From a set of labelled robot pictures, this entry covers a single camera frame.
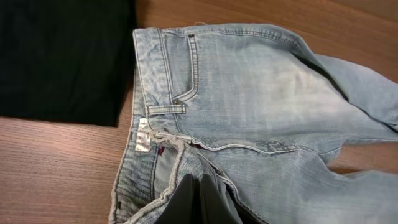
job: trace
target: jeans leg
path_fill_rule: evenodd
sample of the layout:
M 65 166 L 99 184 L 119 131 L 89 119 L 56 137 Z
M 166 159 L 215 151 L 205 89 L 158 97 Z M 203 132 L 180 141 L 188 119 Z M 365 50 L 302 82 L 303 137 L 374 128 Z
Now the jeans leg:
M 268 223 L 396 223 L 398 218 L 398 175 L 339 175 L 317 152 L 305 149 L 201 153 L 231 179 L 235 198 Z
M 333 57 L 317 55 L 349 102 L 398 132 L 398 85 L 377 72 Z

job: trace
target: wooden table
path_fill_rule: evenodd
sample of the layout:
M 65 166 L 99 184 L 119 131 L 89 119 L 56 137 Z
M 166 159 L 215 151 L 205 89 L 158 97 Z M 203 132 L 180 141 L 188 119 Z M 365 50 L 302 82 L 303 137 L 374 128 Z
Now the wooden table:
M 316 53 L 398 83 L 395 0 L 140 0 L 137 11 L 141 27 L 277 24 L 300 34 Z M 0 223 L 106 223 L 131 101 L 130 91 L 118 128 L 0 118 Z M 330 167 L 398 173 L 398 144 L 344 147 Z

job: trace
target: black fabric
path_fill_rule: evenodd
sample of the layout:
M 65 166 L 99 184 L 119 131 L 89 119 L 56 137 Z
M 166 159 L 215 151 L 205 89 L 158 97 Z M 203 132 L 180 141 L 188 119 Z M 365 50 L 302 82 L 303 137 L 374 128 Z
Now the black fabric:
M 244 224 L 258 224 L 255 218 L 239 205 L 238 215 Z M 155 224 L 238 224 L 222 201 L 208 174 L 201 181 L 191 174 L 183 177 L 173 197 Z
M 133 0 L 0 1 L 0 115 L 117 125 Z

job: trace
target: faded denim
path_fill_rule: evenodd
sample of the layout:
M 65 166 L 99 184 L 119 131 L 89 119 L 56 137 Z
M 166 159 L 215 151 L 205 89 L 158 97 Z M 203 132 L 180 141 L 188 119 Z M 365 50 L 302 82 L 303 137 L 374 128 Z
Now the faded denim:
M 109 223 L 155 222 L 188 173 L 210 174 L 226 205 L 261 223 L 397 222 L 398 176 L 326 166 L 343 143 L 398 140 L 397 84 L 269 24 L 133 38 L 131 133 Z M 136 148 L 140 119 L 147 152 Z

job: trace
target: seam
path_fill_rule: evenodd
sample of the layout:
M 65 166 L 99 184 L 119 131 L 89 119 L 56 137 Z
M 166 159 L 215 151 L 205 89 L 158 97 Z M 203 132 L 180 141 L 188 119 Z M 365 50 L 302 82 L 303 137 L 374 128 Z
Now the seam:
M 162 112 L 153 112 L 148 114 L 148 116 L 155 116 L 155 115 L 164 115 L 164 114 L 184 114 L 183 111 L 162 111 Z
M 258 219 L 260 219 L 261 221 L 263 221 L 264 223 L 268 223 L 267 221 L 265 221 L 262 217 L 260 217 L 260 215 L 258 215 L 255 211 L 253 211 L 251 208 L 249 208 L 246 204 L 244 204 L 243 202 L 242 202 L 242 199 L 240 199 L 240 197 L 239 197 L 239 192 L 238 192 L 238 188 L 236 188 L 236 186 L 233 184 L 233 182 L 229 179 L 229 177 L 223 177 L 223 176 L 221 176 L 221 175 L 219 175 L 219 174 L 217 174 L 216 173 L 216 175 L 221 179 L 221 180 L 223 180 L 223 182 L 225 183 L 225 182 L 227 182 L 227 184 L 229 185 L 229 186 L 232 186 L 232 188 L 233 188 L 233 191 L 235 192 L 235 195 L 236 195 L 236 202 L 240 205 L 240 206 L 242 206 L 247 212 L 249 212 L 251 215 L 253 215 L 254 217 L 256 217 L 256 218 L 258 218 Z
M 160 109 L 156 110 L 155 108 L 149 108 L 149 111 L 154 111 L 155 112 L 150 112 L 150 115 L 156 114 L 156 113 L 183 113 L 183 109 L 181 108 L 176 108 L 174 109 Z
M 155 172 L 156 172 L 156 164 L 157 164 L 157 158 L 159 156 L 158 150 L 159 150 L 159 145 L 155 144 L 155 158 L 154 158 L 154 163 L 152 165 L 152 178 L 150 180 L 150 197 L 151 197 L 151 201 L 153 201 L 155 199 Z
M 166 53 L 166 47 L 164 45 L 164 38 L 163 35 L 161 33 L 161 31 L 159 29 L 157 29 L 157 32 L 159 33 L 159 37 L 160 37 L 160 46 L 161 46 L 161 50 L 162 50 L 162 55 L 163 55 L 163 63 L 164 63 L 164 67 L 165 67 L 165 71 L 166 71 L 166 78 L 167 78 L 167 84 L 168 84 L 168 89 L 169 89 L 169 100 L 170 100 L 170 104 L 173 103 L 173 93 L 172 93 L 172 82 L 171 82 L 171 74 L 170 74 L 170 68 L 169 68 L 169 58 L 167 57 L 167 53 Z
M 202 159 L 206 160 L 207 163 L 209 163 L 210 167 L 212 169 L 214 169 L 216 171 L 216 174 L 218 172 L 221 172 L 222 174 L 225 174 L 221 168 L 219 168 L 218 166 L 216 166 L 214 163 L 212 163 L 209 159 L 207 159 L 202 153 L 200 153 L 200 151 L 195 150 L 194 151 L 197 155 L 199 155 Z
M 149 109 L 162 109 L 162 108 L 181 108 L 184 105 L 159 105 L 159 106 L 148 106 Z
M 171 78 L 171 72 L 170 72 L 169 58 L 167 57 L 167 53 L 166 53 L 167 48 L 164 45 L 164 40 L 165 39 L 162 36 L 163 32 L 160 29 L 157 29 L 157 32 L 159 33 L 160 44 L 162 46 L 161 49 L 162 49 L 162 53 L 163 53 L 164 65 L 165 65 L 165 70 L 166 70 L 167 84 L 168 84 L 168 88 L 169 88 L 169 100 L 170 100 L 169 103 L 170 103 L 170 105 L 172 105 L 173 104 L 173 92 L 172 92 L 172 84 L 173 84 L 173 82 L 171 80 L 172 78 Z M 178 122 L 177 122 L 177 115 L 174 114 L 173 117 L 174 117 L 175 126 L 176 126 L 177 130 L 179 132 L 181 132 L 180 126 L 178 125 Z
M 130 141 L 132 140 L 132 126 L 134 124 L 134 100 L 136 99 L 136 94 L 134 94 L 134 92 L 136 91 L 136 85 L 137 82 L 134 82 L 133 86 L 132 86 L 132 105 L 131 105 L 131 123 L 130 123 L 130 128 L 129 128 L 129 137 L 127 138 L 127 143 L 126 143 L 126 147 L 124 148 L 124 153 L 121 159 L 121 163 L 118 169 L 118 174 L 116 176 L 116 180 L 114 182 L 114 189 L 112 190 L 114 195 L 112 200 L 114 200 L 114 203 L 112 204 L 112 209 L 113 209 L 113 223 L 116 223 L 116 211 L 119 209 L 118 208 L 118 196 L 117 196 L 117 187 L 119 185 L 119 180 L 120 180 L 120 173 L 121 173 L 121 169 L 123 167 L 126 155 L 127 155 L 127 150 L 130 146 Z
M 199 84 L 198 47 L 195 36 L 188 37 L 188 43 L 190 48 L 191 68 L 192 68 L 192 89 L 184 94 L 173 97 L 173 99 L 179 99 L 181 103 L 191 99 L 198 93 L 198 84 Z
M 181 166 L 181 160 L 185 154 L 185 147 L 182 149 L 181 153 L 177 155 L 177 158 L 175 160 L 175 162 L 177 163 L 177 166 L 174 167 L 174 169 L 172 169 L 172 173 L 170 176 L 170 180 L 172 180 L 172 182 L 170 181 L 170 185 L 164 190 L 164 192 L 166 192 L 165 194 L 161 194 L 160 197 L 158 199 L 155 199 L 154 201 L 152 201 L 151 203 L 149 203 L 148 205 L 146 205 L 145 207 L 149 207 L 146 211 L 142 212 L 143 208 L 141 208 L 136 214 L 133 215 L 133 217 L 130 217 L 125 223 L 137 223 L 139 222 L 139 220 L 141 220 L 144 216 L 146 216 L 147 214 L 155 211 L 156 209 L 158 209 L 159 207 L 163 206 L 166 202 L 167 202 L 167 198 L 173 194 L 173 192 L 175 192 L 175 189 L 177 189 L 177 176 L 178 176 L 178 171 L 180 170 L 180 166 Z
M 163 113 L 184 113 L 183 110 L 181 109 L 180 111 L 176 111 L 176 110 L 162 110 L 162 111 L 158 111 L 158 112 L 151 112 L 150 115 L 155 115 L 155 114 L 163 114 Z
M 336 148 L 334 148 L 334 149 L 332 149 L 332 150 L 330 150 L 330 151 L 327 151 L 327 152 L 318 153 L 318 155 L 322 156 L 322 155 L 326 155 L 326 154 L 329 154 L 329 153 L 331 153 L 331 152 L 337 151 L 337 150 L 341 149 L 341 147 L 343 147 L 343 145 L 344 145 L 344 143 L 345 143 L 346 141 L 349 141 L 349 140 L 378 141 L 378 143 L 382 143 L 382 142 L 397 142 L 396 140 L 389 140 L 389 139 L 348 138 L 348 139 L 345 139 L 345 140 L 343 141 L 343 143 L 341 143 L 341 145 L 340 145 L 339 147 L 336 147 Z
M 134 36 L 134 40 L 136 40 L 136 39 L 137 39 L 137 35 L 136 35 L 135 32 L 133 32 L 133 36 Z M 138 53 L 137 44 L 134 44 L 134 47 L 135 47 L 135 49 L 136 49 L 138 77 L 139 77 L 139 79 L 140 79 L 140 81 L 141 81 L 142 98 L 144 99 L 144 106 L 145 106 L 145 108 L 147 108 L 147 99 L 146 99 L 146 94 L 145 94 L 145 87 L 144 87 L 144 85 L 143 85 L 142 77 L 141 77 L 141 66 L 140 66 L 140 63 L 139 63 L 140 60 L 139 60 L 139 53 Z M 145 113 L 145 117 L 148 118 L 147 110 L 146 110 L 145 112 L 146 112 L 146 113 Z
M 294 152 L 294 151 L 306 151 L 306 152 L 307 152 L 307 151 L 311 151 L 311 152 L 314 152 L 314 153 L 316 154 L 315 151 L 313 151 L 313 150 L 311 150 L 311 149 L 309 149 L 309 148 L 302 147 L 302 146 L 286 146 L 285 144 L 282 144 L 281 142 L 277 142 L 277 143 L 280 143 L 280 144 L 282 144 L 282 145 L 284 145 L 284 146 L 286 146 L 286 147 L 294 147 L 294 149 L 291 149 L 291 150 L 284 150 L 284 151 L 272 151 L 272 152 L 268 152 L 268 151 L 262 151 L 262 150 L 260 150 L 260 149 L 258 149 L 258 148 L 256 148 L 256 147 L 247 146 L 247 145 L 243 145 L 243 144 L 227 144 L 227 145 L 225 145 L 225 146 L 221 146 L 221 147 L 217 147 L 217 148 L 212 148 L 212 147 L 208 147 L 208 146 L 204 145 L 202 142 L 196 141 L 196 140 L 194 140 L 194 139 L 192 139 L 192 143 L 193 143 L 193 144 L 200 145 L 202 148 L 204 148 L 204 149 L 206 149 L 206 150 L 209 150 L 209 151 L 221 151 L 221 150 L 223 150 L 223 149 L 227 149 L 227 148 L 231 148 L 231 147 L 241 147 L 241 148 L 245 148 L 245 149 L 251 149 L 251 150 L 253 150 L 253 151 L 255 151 L 255 152 L 258 152 L 258 153 L 260 153 L 260 154 L 279 154 L 279 153 Z
M 185 37 L 185 34 L 176 34 L 174 32 L 171 31 L 165 31 L 169 34 L 173 34 L 176 35 L 178 37 Z M 297 43 L 298 41 L 295 39 L 296 37 L 282 37 L 282 35 L 293 35 L 293 34 L 283 34 L 281 32 L 275 32 L 275 31 L 271 31 L 271 30 L 265 30 L 265 32 L 258 32 L 258 31 L 254 31 L 254 30 L 246 30 L 246 31 L 241 31 L 236 33 L 236 30 L 206 30 L 206 31 L 194 31 L 192 33 L 194 34 L 210 34 L 210 33 L 220 33 L 220 34 L 226 34 L 226 35 L 235 35 L 235 36 L 254 36 L 254 37 L 262 37 L 265 39 L 269 39 L 269 40 L 276 40 L 278 42 L 282 42 L 282 43 L 288 43 L 290 45 L 292 45 L 293 47 L 295 47 L 301 54 L 302 54 L 302 49 L 300 47 L 300 45 Z

